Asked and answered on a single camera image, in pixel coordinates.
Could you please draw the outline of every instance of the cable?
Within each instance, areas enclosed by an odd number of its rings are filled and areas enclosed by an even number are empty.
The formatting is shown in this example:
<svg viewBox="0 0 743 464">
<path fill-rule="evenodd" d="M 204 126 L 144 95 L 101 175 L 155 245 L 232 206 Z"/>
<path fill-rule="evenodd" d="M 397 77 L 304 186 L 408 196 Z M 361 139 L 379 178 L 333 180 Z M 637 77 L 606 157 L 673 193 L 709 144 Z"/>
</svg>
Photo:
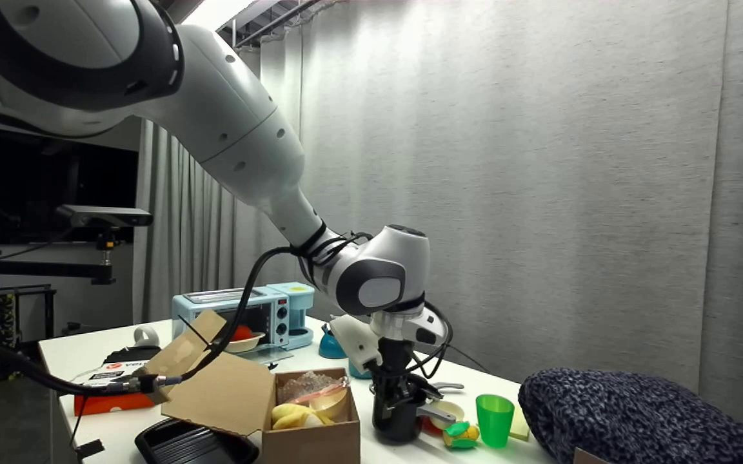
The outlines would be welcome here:
<svg viewBox="0 0 743 464">
<path fill-rule="evenodd" d="M 52 247 L 54 242 L 59 242 L 62 237 L 67 237 L 67 235 L 72 235 L 72 232 L 75 232 L 75 229 L 64 229 L 64 232 L 49 237 L 46 242 L 39 242 L 39 245 L 31 245 L 31 247 L 23 247 L 23 250 L 0 255 L 0 260 L 10 260 L 10 258 L 15 258 L 15 255 L 28 255 L 28 253 L 34 253 L 34 250 Z"/>
<path fill-rule="evenodd" d="M 248 278 L 245 278 L 245 289 L 240 294 L 240 304 L 237 309 L 227 317 L 227 322 L 222 325 L 222 330 L 214 335 L 214 343 L 209 348 L 209 353 L 186 374 L 178 374 L 168 382 L 186 382 L 191 376 L 196 376 L 201 369 L 206 369 L 224 348 L 227 348 L 227 340 L 232 340 L 235 330 L 243 325 L 245 320 L 245 312 L 248 312 L 248 299 L 250 299 L 250 291 L 255 286 L 255 278 L 261 276 L 263 266 L 273 258 L 273 255 L 284 255 L 284 253 L 292 253 L 294 255 L 294 247 L 273 247 L 268 253 L 263 253 L 258 258 L 258 263 L 250 268 Z"/>
<path fill-rule="evenodd" d="M 181 317 L 183 325 L 186 325 L 201 343 L 206 343 L 206 348 L 212 348 L 212 343 L 209 343 L 183 314 L 175 314 L 175 317 Z"/>
<path fill-rule="evenodd" d="M 83 387 L 83 384 L 72 384 L 57 376 L 49 376 L 44 369 L 34 366 L 31 361 L 26 361 L 23 356 L 0 348 L 0 363 L 8 363 L 13 369 L 18 369 L 21 374 L 26 374 L 28 379 L 34 379 L 36 384 L 54 389 L 59 394 L 90 394 L 90 397 L 114 397 L 114 394 L 124 394 L 124 384 L 111 384 L 111 387 Z"/>
<path fill-rule="evenodd" d="M 475 363 L 480 371 L 485 371 L 485 374 L 495 374 L 493 369 L 488 369 L 485 363 L 480 363 L 475 356 L 470 356 L 467 351 L 462 351 L 462 348 L 457 348 L 457 345 L 451 345 L 449 343 L 449 348 L 454 351 L 454 353 L 459 353 L 459 356 L 464 356 L 470 363 Z"/>
<path fill-rule="evenodd" d="M 328 268 L 328 266 L 341 255 L 343 247 L 356 245 L 356 242 L 361 242 L 361 240 L 372 240 L 372 235 L 369 235 L 369 232 L 351 232 L 348 237 L 330 237 L 330 240 L 315 245 L 315 247 L 307 250 L 307 253 L 297 253 L 302 276 L 304 276 L 312 286 L 317 286 L 317 281 L 315 281 L 315 268 L 317 268 L 317 266 L 320 266 L 320 268 Z"/>
<path fill-rule="evenodd" d="M 428 299 L 426 299 L 426 307 L 446 325 L 446 340 L 444 340 L 441 348 L 436 348 L 436 351 L 433 351 L 428 358 L 423 358 L 423 361 L 421 361 L 418 356 L 413 356 L 415 366 L 410 366 L 408 371 L 418 371 L 418 369 L 421 369 L 421 374 L 423 374 L 426 379 L 433 379 L 433 376 L 439 374 L 444 358 L 446 358 L 446 348 L 449 348 L 451 340 L 454 340 L 454 327 L 451 327 L 451 322 L 446 320 L 446 314 L 444 314 L 436 304 L 431 304 Z"/>
</svg>

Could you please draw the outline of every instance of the orange object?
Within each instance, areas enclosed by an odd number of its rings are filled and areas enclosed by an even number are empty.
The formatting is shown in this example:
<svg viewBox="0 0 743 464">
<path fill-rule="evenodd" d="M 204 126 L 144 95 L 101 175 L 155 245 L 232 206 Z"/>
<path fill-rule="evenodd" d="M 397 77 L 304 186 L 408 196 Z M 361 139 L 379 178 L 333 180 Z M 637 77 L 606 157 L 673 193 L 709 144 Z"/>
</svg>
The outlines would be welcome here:
<svg viewBox="0 0 743 464">
<path fill-rule="evenodd" d="M 232 340 L 248 340 L 248 338 L 253 338 L 253 330 L 248 325 L 240 325 L 232 335 Z"/>
<path fill-rule="evenodd" d="M 155 402 L 147 394 L 119 394 L 119 397 L 75 397 L 75 415 L 103 415 L 111 410 L 144 410 Z"/>
</svg>

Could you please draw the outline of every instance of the green cup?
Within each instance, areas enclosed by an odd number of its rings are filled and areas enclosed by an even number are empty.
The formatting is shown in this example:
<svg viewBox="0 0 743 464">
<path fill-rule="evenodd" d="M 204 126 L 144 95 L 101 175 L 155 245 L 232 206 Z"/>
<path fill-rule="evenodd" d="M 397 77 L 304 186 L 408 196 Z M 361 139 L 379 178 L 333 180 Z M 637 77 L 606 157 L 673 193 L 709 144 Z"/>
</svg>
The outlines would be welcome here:
<svg viewBox="0 0 743 464">
<path fill-rule="evenodd" d="M 516 405 L 500 394 L 480 394 L 475 405 L 482 443 L 490 449 L 506 449 Z"/>
</svg>

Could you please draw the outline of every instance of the green object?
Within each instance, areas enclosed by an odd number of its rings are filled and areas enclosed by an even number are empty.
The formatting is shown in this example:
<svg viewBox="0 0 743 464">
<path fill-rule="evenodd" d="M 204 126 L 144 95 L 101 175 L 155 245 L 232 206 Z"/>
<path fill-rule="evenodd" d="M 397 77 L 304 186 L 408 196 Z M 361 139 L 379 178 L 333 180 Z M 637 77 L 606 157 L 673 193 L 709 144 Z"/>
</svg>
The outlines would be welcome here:
<svg viewBox="0 0 743 464">
<path fill-rule="evenodd" d="M 477 446 L 477 425 L 470 425 L 470 423 L 451 423 L 446 430 L 444 430 L 444 446 L 449 451 L 470 451 Z"/>
<path fill-rule="evenodd" d="M 506 449 L 511 418 L 516 412 L 511 400 L 500 394 L 480 394 L 475 405 L 477 405 L 477 425 L 480 425 L 482 443 L 490 449 Z"/>
</svg>

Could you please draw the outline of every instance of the brown box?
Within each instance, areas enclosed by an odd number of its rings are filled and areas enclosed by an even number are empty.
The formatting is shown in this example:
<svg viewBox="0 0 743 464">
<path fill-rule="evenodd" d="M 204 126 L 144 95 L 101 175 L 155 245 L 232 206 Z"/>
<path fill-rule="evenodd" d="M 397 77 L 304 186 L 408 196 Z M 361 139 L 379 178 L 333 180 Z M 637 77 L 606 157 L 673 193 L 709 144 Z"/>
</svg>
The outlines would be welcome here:
<svg viewBox="0 0 743 464">
<path fill-rule="evenodd" d="M 578 446 L 575 456 L 573 456 L 573 464 L 606 464 L 606 461 Z"/>
<path fill-rule="evenodd" d="M 204 340 L 212 340 L 222 325 L 224 320 L 217 312 L 204 312 L 193 320 L 193 330 Z M 175 376 L 196 366 L 206 351 L 204 340 L 196 333 L 181 333 L 144 366 L 144 371 Z M 348 376 L 343 369 L 322 369 L 317 374 L 328 374 L 335 379 Z M 351 389 L 346 423 L 299 430 L 271 430 L 271 407 L 276 405 L 276 389 L 289 376 L 294 374 L 273 376 L 266 366 L 250 363 L 232 353 L 219 353 L 191 382 L 175 384 L 163 394 L 163 412 L 212 430 L 261 438 L 263 464 L 359 464 L 361 433 Z"/>
<path fill-rule="evenodd" d="M 302 371 L 286 371 L 273 376 L 271 407 L 276 405 L 276 389 L 299 376 Z M 346 369 L 315 371 L 333 379 L 348 376 Z M 271 430 L 271 415 L 263 428 L 263 464 L 286 461 L 322 461 L 322 464 L 359 464 L 361 461 L 361 425 L 356 418 L 353 394 L 348 389 L 348 420 L 322 428 Z"/>
</svg>

